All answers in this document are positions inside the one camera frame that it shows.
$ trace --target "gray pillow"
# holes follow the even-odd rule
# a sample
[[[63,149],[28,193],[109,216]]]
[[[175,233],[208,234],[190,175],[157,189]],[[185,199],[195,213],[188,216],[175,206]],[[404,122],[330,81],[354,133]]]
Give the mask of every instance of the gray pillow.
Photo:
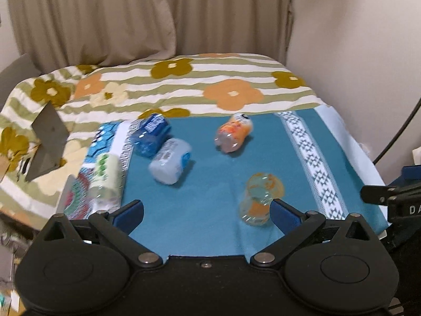
[[[0,72],[0,110],[3,109],[7,97],[18,83],[39,75],[41,75],[41,71],[35,67],[27,53]]]

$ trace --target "metal bolt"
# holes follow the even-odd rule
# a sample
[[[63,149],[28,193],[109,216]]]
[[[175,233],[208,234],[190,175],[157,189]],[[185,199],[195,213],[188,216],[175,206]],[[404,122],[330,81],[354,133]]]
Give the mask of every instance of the metal bolt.
[[[261,264],[268,264],[275,260],[275,255],[267,252],[260,252],[254,256],[254,260]]]
[[[145,252],[139,255],[137,259],[144,264],[153,264],[159,260],[159,255],[152,252]]]
[[[211,268],[212,264],[209,261],[202,261],[201,268]]]

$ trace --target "white bottle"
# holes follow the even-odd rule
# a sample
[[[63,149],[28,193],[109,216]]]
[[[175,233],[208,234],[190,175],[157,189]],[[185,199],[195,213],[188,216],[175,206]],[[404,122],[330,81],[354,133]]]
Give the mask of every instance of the white bottle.
[[[151,175],[163,184],[174,184],[189,162],[191,151],[192,147],[184,140],[167,140],[149,164]]]
[[[121,206],[121,162],[117,155],[102,153],[95,162],[95,171],[87,192],[89,213],[106,210],[109,213]]]

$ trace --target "blue cloth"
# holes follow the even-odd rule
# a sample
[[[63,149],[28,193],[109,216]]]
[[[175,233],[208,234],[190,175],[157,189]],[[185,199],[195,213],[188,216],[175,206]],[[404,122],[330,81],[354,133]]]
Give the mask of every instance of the blue cloth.
[[[132,155],[122,204],[142,200],[145,216],[130,236],[164,259],[170,254],[243,254],[249,259],[283,236],[270,221],[263,227],[253,227],[239,219],[238,205],[253,174],[268,172],[277,176],[285,187],[283,200],[302,212],[320,210],[323,201],[326,206],[330,201],[324,197],[316,200],[315,181],[320,186],[326,174],[311,179],[308,163],[314,162],[314,156],[309,159],[298,155],[300,148],[317,148],[323,153],[315,165],[324,163],[339,190],[334,195],[343,206],[338,218],[346,217],[347,212],[358,212],[377,233],[386,229],[387,222],[379,208],[360,200],[363,183],[319,115],[314,110],[292,112],[291,118],[289,115],[284,115],[284,120],[273,114],[251,116],[253,133],[242,148],[230,155],[218,151],[213,143],[217,128],[227,118],[171,119],[172,135],[191,144],[192,160],[180,181],[166,186],[150,175],[150,160]],[[287,127],[286,120],[292,128]],[[307,130],[296,143],[293,135],[301,137],[302,130],[297,130],[294,120]],[[310,142],[314,144],[308,144],[308,136],[312,136]]]

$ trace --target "black cable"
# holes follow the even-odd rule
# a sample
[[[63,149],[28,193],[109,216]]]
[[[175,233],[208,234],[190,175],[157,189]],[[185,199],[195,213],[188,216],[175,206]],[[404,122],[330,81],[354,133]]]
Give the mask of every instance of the black cable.
[[[392,140],[387,144],[387,146],[384,148],[384,150],[377,156],[376,159],[373,160],[373,164],[376,165],[378,161],[386,154],[388,150],[393,146],[393,144],[396,142],[396,140],[401,136],[403,131],[408,127],[409,123],[414,118],[415,114],[418,112],[418,110],[421,107],[421,98],[418,100],[418,103],[412,110],[411,114],[409,114],[408,119],[404,122],[402,127],[399,129],[399,131],[395,134],[395,136],[392,138]]]

